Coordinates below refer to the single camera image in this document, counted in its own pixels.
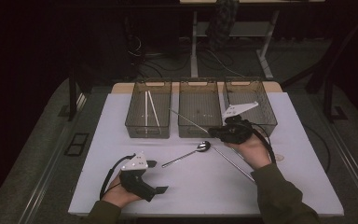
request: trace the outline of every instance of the hand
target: hand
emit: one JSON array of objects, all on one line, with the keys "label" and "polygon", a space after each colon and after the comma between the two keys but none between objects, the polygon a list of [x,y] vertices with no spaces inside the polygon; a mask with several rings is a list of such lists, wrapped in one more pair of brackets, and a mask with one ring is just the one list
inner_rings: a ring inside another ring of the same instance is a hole
[{"label": "hand", "polygon": [[115,179],[110,183],[109,190],[104,194],[102,200],[108,203],[112,203],[120,208],[125,207],[129,203],[141,200],[142,198],[140,198],[139,196],[133,193],[126,191],[120,185],[119,175],[120,173],[118,173]]},{"label": "hand", "polygon": [[271,164],[269,159],[269,153],[264,147],[261,140],[254,134],[246,140],[246,142],[239,145],[232,143],[225,143],[225,146],[232,147],[240,152],[240,154],[245,158],[245,161],[248,162],[254,170],[257,170],[263,166]]}]

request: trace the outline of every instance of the spoon handle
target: spoon handle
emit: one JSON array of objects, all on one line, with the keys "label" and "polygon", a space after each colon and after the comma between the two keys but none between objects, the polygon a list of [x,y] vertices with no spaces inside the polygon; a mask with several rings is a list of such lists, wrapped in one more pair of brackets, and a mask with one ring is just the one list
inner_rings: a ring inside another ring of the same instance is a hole
[{"label": "spoon handle", "polygon": [[195,153],[195,152],[196,152],[196,151],[192,151],[192,152],[190,152],[190,153],[185,154],[185,156],[179,157],[179,158],[176,159],[176,160],[169,161],[169,162],[167,162],[167,163],[165,163],[165,164],[162,164],[161,167],[162,167],[162,168],[165,168],[165,167],[167,167],[167,166],[169,166],[169,165],[171,165],[171,164],[174,164],[174,163],[176,163],[177,161],[183,159],[184,157],[188,157],[189,155],[191,155],[191,154],[193,154],[193,153]]}]

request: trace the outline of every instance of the black strap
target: black strap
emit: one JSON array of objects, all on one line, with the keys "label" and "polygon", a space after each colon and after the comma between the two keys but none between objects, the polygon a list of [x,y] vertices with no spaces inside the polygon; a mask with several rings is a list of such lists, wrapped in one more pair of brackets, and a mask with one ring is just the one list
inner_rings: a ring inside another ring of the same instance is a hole
[{"label": "black strap", "polygon": [[271,161],[273,163],[277,163],[277,161],[275,160],[275,154],[272,150],[272,146],[266,141],[266,139],[264,138],[264,136],[256,129],[252,129],[253,133],[261,140],[261,142],[263,143],[264,147],[267,149],[268,154],[269,154],[269,158],[271,159]]},{"label": "black strap", "polygon": [[107,176],[103,182],[103,186],[101,187],[101,192],[100,192],[100,200],[103,198],[104,194],[105,194],[105,190],[106,190],[106,186],[109,184],[109,180],[112,177],[113,172],[115,171],[116,167],[124,160],[130,160],[135,156],[135,154],[133,154],[132,156],[126,156],[121,158],[118,162],[116,162],[116,164],[112,167],[112,169],[109,170],[109,172],[107,173]]}]

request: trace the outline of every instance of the sleeve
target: sleeve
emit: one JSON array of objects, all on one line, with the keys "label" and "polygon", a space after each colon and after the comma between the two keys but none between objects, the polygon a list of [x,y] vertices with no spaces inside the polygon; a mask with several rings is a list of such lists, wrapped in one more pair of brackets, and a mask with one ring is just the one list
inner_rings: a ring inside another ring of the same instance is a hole
[{"label": "sleeve", "polygon": [[272,163],[254,172],[257,200],[266,224],[321,223],[316,212],[302,203],[302,192],[286,181]]},{"label": "sleeve", "polygon": [[112,203],[98,201],[94,204],[89,215],[84,217],[81,224],[115,224],[121,214],[121,209]]}]

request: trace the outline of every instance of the wire mesh basket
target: wire mesh basket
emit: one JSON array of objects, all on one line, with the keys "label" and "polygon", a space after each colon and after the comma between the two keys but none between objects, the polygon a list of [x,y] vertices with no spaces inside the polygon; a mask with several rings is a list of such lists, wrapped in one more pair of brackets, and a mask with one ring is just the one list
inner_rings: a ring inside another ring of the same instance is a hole
[{"label": "wire mesh basket", "polygon": [[[208,130],[222,125],[219,92],[215,78],[182,78],[179,86],[179,114]],[[181,117],[178,118],[182,138],[208,138],[209,134]]]},{"label": "wire mesh basket", "polygon": [[169,138],[172,81],[144,78],[135,82],[125,125],[131,138]]},{"label": "wire mesh basket", "polygon": [[255,123],[254,128],[270,136],[278,125],[260,77],[226,77],[223,88],[225,107],[258,102],[258,106],[241,113],[242,119]]}]

